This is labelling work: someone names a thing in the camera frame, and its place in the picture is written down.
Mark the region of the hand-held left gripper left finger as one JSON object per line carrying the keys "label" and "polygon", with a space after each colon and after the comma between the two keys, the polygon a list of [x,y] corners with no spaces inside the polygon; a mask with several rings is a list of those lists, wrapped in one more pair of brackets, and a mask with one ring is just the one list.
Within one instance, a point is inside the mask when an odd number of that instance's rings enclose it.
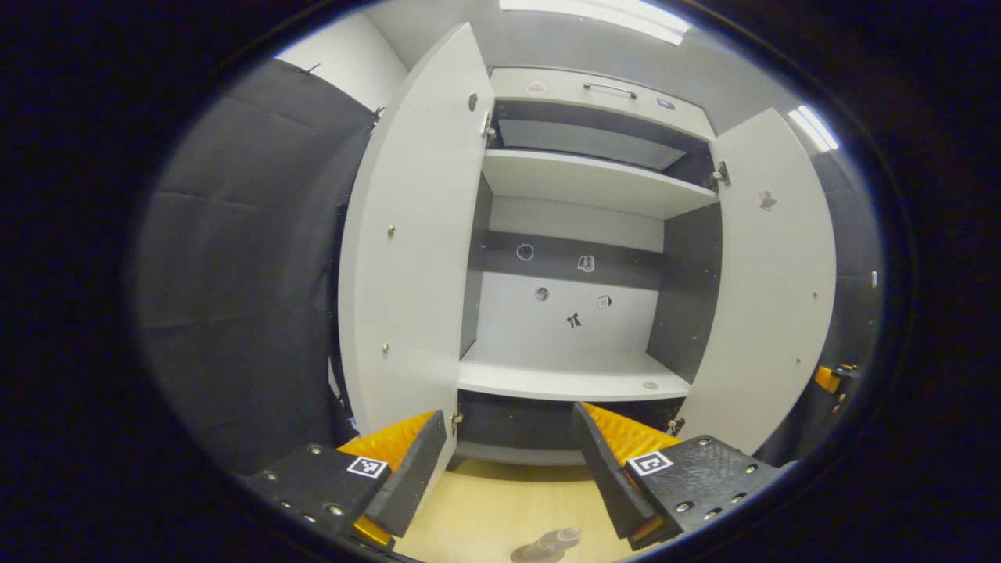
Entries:
{"label": "hand-held left gripper left finger", "polygon": [[410,528],[446,441],[443,411],[429,411],[341,446],[301,446],[242,484],[325,539],[387,554]]}

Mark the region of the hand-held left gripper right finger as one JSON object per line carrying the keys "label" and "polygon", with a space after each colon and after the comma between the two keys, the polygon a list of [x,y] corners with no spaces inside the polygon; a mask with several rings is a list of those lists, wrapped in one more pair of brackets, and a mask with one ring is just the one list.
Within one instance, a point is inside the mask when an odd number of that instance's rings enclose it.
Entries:
{"label": "hand-held left gripper right finger", "polygon": [[673,540],[747,504],[783,474],[711,435],[678,439],[591,403],[572,427],[618,538]]}

